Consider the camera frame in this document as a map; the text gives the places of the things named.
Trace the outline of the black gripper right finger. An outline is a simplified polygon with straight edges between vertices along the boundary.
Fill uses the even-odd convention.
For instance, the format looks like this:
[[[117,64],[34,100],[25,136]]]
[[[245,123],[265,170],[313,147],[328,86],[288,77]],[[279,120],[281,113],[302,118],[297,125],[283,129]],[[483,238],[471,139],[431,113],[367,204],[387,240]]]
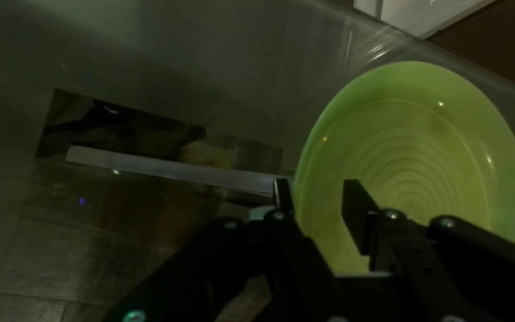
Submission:
[[[376,220],[381,207],[356,179],[344,182],[342,218],[361,256],[374,256],[378,248]]]

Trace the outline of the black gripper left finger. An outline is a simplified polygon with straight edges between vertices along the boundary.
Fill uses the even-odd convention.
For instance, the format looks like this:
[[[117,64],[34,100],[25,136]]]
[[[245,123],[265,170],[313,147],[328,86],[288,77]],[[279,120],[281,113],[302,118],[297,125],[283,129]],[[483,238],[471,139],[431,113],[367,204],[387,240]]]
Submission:
[[[276,204],[276,213],[274,213],[276,218],[292,220],[295,216],[292,186],[288,179],[274,180],[274,204]]]

